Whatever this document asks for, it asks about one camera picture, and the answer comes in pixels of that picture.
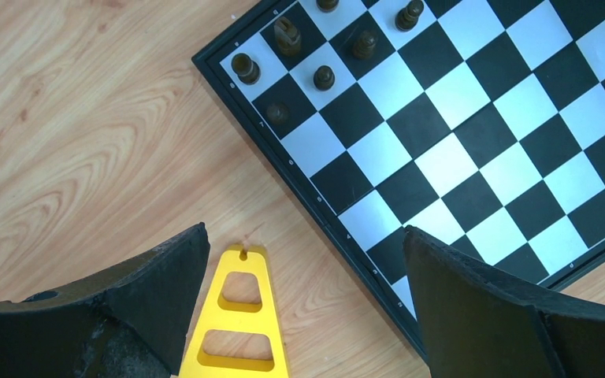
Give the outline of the black white chessboard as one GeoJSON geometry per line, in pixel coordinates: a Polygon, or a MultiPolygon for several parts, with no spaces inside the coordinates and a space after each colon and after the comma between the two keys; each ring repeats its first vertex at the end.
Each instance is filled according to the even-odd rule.
{"type": "Polygon", "coordinates": [[[262,1],[192,59],[417,350],[407,226],[559,290],[605,260],[605,1],[262,1]]]}

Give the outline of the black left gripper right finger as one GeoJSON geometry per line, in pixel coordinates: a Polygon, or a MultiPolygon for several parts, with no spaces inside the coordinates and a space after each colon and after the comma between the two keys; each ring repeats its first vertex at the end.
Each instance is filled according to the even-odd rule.
{"type": "Polygon", "coordinates": [[[420,228],[403,254],[434,377],[605,377],[605,305],[535,285],[420,228]]]}

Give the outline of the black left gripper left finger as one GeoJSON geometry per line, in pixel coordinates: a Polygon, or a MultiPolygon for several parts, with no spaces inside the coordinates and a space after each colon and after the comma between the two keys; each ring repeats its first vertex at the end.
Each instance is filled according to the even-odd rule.
{"type": "Polygon", "coordinates": [[[209,254],[199,223],[83,279],[0,302],[0,377],[178,374],[209,254]]]}

